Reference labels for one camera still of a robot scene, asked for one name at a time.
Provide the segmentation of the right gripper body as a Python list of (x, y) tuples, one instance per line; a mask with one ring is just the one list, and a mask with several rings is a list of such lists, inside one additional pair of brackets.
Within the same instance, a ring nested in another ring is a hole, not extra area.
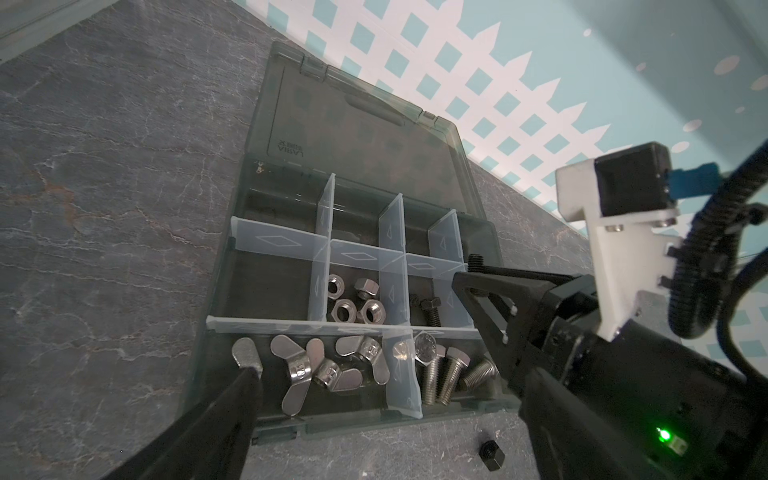
[(744, 376), (636, 322), (604, 340), (585, 277), (540, 310), (528, 372), (553, 376), (636, 447), (658, 479), (763, 479), (767, 395)]

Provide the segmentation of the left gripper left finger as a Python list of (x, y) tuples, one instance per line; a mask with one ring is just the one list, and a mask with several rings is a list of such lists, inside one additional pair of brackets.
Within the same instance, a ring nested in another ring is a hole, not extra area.
[(200, 402), (108, 479), (238, 479), (262, 406), (260, 374), (242, 368), (221, 392)]

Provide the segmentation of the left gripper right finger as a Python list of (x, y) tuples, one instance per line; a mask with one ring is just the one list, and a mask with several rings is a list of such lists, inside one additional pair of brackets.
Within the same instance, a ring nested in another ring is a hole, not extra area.
[(525, 378), (519, 415), (542, 479), (660, 477), (636, 447), (540, 368)]

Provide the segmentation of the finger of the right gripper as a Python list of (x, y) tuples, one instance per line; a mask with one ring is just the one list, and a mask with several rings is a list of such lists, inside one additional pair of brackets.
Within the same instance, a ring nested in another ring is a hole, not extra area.
[(470, 314), (501, 378), (523, 384), (531, 369), (527, 355), (540, 331), (540, 310), (550, 281), (486, 273), (460, 272), (454, 293)]

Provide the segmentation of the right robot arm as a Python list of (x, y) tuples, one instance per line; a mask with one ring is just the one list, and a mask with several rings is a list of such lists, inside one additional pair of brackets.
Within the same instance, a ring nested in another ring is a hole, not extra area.
[(767, 378), (733, 339), (767, 256), (737, 263), (761, 225), (758, 147), (728, 175), (674, 169), (650, 142), (560, 168), (561, 216), (584, 222), (594, 271), (488, 266), (452, 288), (519, 399), (543, 479), (763, 479)]

